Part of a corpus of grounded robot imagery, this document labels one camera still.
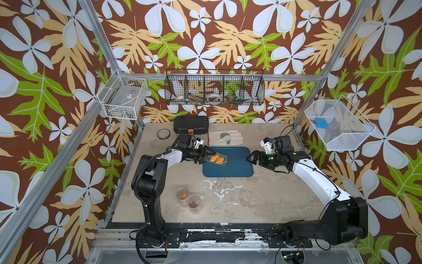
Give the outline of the clear jar with cookies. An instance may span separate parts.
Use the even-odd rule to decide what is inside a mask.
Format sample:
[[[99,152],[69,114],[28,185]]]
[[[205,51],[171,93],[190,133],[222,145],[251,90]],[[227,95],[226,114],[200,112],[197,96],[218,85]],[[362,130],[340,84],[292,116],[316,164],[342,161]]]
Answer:
[[[226,165],[227,163],[227,157],[225,155],[216,153],[215,156],[206,156],[211,158],[211,163],[216,164],[216,165]]]

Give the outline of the clear jar brown cookies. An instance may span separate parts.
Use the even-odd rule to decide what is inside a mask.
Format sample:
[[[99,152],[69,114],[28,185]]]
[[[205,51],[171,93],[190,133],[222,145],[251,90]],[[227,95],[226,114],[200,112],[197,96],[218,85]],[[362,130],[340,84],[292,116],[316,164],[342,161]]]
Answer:
[[[187,198],[187,205],[193,215],[199,214],[202,211],[202,201],[198,195],[190,195]]]

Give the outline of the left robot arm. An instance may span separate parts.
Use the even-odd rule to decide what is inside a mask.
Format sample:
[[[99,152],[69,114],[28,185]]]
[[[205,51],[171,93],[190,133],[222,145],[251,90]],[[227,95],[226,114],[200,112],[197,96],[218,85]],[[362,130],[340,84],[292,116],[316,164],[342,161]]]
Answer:
[[[143,205],[145,217],[145,225],[137,232],[137,239],[151,246],[161,246],[165,241],[160,196],[166,184],[167,170],[183,161],[225,165],[226,156],[215,152],[194,135],[178,134],[165,152],[141,157],[131,188]]]

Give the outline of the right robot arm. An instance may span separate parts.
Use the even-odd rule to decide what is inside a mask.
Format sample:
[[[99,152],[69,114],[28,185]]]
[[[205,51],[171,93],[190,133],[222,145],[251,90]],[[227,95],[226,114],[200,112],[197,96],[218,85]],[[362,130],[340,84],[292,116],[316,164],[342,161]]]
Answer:
[[[324,240],[339,245],[368,235],[368,204],[341,190],[304,151],[294,150],[289,136],[265,138],[262,151],[254,151],[247,162],[275,173],[285,167],[286,174],[300,177],[320,199],[324,208],[313,221],[292,221],[286,224],[282,239],[286,243],[300,240]]]

